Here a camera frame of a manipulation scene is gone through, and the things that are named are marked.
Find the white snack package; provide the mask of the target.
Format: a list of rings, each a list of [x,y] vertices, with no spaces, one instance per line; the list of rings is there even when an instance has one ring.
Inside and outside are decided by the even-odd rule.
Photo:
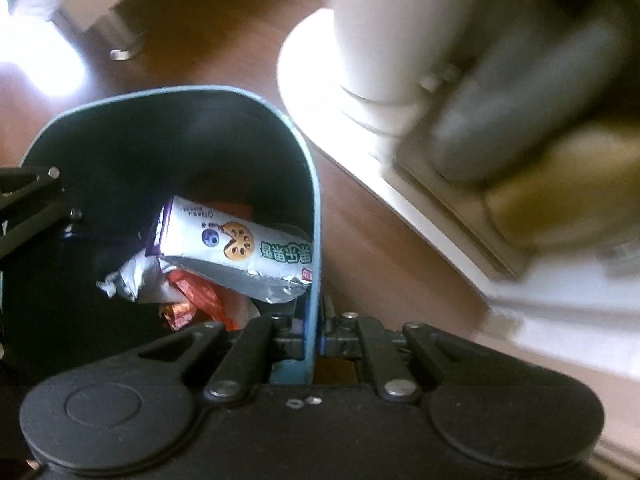
[[[175,196],[160,210],[146,253],[267,304],[312,283],[311,242]]]

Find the red plastic bag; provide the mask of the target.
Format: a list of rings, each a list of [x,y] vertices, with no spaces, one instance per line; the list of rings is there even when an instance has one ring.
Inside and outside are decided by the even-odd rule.
[[[232,332],[260,315],[247,296],[185,270],[170,271],[166,282],[173,292],[183,296],[183,300],[170,302],[160,309],[174,332],[208,321],[219,322]]]

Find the dark green trash bin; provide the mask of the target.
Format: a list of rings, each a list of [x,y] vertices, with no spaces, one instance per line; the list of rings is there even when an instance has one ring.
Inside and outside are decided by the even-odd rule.
[[[290,118],[260,96],[172,87],[90,103],[51,120],[22,158],[56,168],[81,213],[2,263],[1,382],[28,388],[162,338],[155,304],[98,289],[148,241],[171,197],[250,205],[267,226],[321,240],[319,178]]]

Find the grey paper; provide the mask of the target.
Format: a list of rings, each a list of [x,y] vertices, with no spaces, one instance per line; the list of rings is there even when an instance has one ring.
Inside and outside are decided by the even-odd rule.
[[[171,304],[182,298],[167,281],[157,256],[138,252],[96,287],[108,298],[122,297],[137,304]]]

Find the beige tray under jug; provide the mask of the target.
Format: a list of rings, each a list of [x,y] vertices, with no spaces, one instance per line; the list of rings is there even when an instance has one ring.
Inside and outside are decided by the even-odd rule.
[[[480,190],[452,184],[432,168],[425,136],[407,134],[388,142],[382,175],[488,278],[517,280],[525,273],[532,256],[498,233]]]

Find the metal bed leg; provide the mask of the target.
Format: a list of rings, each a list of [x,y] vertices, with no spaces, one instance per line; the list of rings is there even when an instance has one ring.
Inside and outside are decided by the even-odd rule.
[[[114,62],[129,61],[142,50],[142,35],[134,32],[114,10],[101,15],[94,27]]]

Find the gold thermos kettle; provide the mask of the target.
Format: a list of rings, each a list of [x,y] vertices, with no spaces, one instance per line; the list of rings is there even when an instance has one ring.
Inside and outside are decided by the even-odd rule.
[[[498,232],[526,250],[624,242],[639,233],[639,124],[590,122],[485,192]]]

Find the white cylindrical appliance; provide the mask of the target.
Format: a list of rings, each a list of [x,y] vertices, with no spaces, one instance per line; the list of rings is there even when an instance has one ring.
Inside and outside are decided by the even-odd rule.
[[[424,84],[446,64],[480,0],[326,0],[286,37],[278,86],[305,130],[348,119],[398,138],[427,108]]]

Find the grey motor oil jug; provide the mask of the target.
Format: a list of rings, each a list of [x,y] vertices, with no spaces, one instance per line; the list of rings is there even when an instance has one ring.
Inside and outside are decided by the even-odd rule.
[[[434,122],[434,169],[449,181],[492,178],[582,114],[631,50],[631,24],[615,0],[597,2],[576,21],[545,8],[522,14]]]

